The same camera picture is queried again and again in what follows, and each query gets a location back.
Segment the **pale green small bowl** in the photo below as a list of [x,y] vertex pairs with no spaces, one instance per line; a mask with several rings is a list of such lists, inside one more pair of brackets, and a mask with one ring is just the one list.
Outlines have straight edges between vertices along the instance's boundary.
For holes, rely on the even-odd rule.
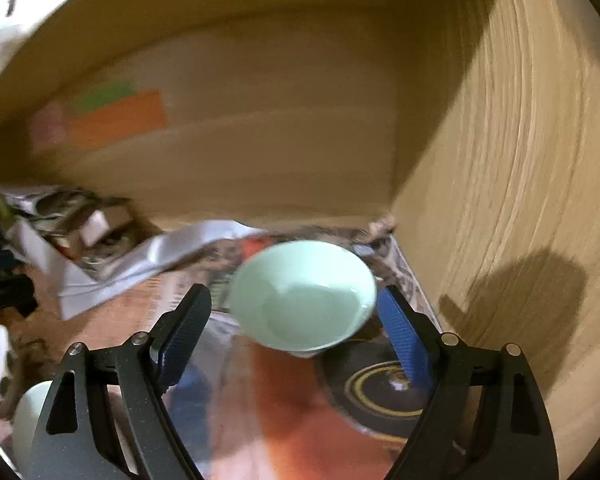
[[374,313],[377,293],[374,274],[350,250],[294,240],[243,263],[230,282],[226,307],[258,344],[314,353],[355,334]]

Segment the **long white paper sheet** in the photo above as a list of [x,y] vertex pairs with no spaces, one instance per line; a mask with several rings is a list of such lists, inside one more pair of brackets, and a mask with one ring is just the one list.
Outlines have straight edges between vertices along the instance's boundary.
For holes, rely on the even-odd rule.
[[238,240],[261,232],[233,220],[196,222],[148,238],[116,260],[103,278],[93,278],[61,255],[26,220],[18,219],[6,238],[17,255],[47,276],[59,302],[60,316],[70,320],[176,266],[212,242]]

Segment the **stack of newspapers and books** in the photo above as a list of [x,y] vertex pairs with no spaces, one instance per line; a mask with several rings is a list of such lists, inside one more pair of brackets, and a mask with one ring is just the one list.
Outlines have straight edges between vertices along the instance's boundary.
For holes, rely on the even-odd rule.
[[127,206],[133,217],[130,224],[119,230],[137,229],[125,198],[104,197],[76,186],[0,184],[0,213],[4,220],[25,221],[35,234],[74,261],[80,260],[88,249],[80,237],[82,224],[95,209],[112,205]]

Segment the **small bowl of coins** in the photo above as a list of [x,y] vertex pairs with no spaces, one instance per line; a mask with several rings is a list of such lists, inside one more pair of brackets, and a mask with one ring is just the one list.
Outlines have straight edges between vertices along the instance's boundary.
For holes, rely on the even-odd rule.
[[80,265],[92,270],[104,268],[122,258],[137,244],[137,229],[129,228],[113,232],[88,248],[81,257]]

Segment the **small white card box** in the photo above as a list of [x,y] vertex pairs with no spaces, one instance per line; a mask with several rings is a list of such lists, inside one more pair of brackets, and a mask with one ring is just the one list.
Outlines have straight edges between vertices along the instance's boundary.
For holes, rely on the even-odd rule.
[[95,209],[80,227],[81,240],[85,247],[91,248],[132,221],[132,214],[125,205]]

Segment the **pink sticky note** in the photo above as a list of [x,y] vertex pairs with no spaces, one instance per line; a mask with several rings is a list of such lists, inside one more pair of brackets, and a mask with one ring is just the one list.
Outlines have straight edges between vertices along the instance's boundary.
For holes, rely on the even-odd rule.
[[29,136],[35,153],[49,150],[65,141],[66,124],[61,102],[49,102],[31,117]]

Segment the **vintage newspaper shelf liner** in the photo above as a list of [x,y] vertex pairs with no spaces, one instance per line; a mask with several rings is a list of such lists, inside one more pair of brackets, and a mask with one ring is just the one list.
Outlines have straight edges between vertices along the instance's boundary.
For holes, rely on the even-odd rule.
[[181,381],[164,398],[186,450],[208,479],[382,477],[425,403],[406,378],[377,316],[335,347],[300,356],[246,336],[226,307],[237,269],[266,248],[318,240],[346,248],[378,287],[394,285],[419,312],[430,307],[386,222],[365,230],[302,228],[212,242],[183,262],[75,318],[60,316],[47,276],[38,307],[0,312],[26,390],[51,378],[70,342],[118,344],[172,310],[190,285],[212,296],[211,318]]

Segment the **orange sticky note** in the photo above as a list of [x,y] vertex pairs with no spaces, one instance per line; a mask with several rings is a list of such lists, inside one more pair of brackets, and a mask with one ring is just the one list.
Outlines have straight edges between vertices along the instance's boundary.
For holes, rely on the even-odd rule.
[[161,93],[148,90],[76,115],[67,122],[67,136],[81,148],[103,148],[168,125]]

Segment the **green sticky note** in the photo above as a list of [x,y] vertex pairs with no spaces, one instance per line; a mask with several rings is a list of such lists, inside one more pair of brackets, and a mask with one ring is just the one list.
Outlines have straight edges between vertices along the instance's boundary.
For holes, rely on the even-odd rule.
[[129,81],[105,81],[98,86],[76,94],[71,101],[74,114],[94,112],[103,106],[134,96],[135,89]]

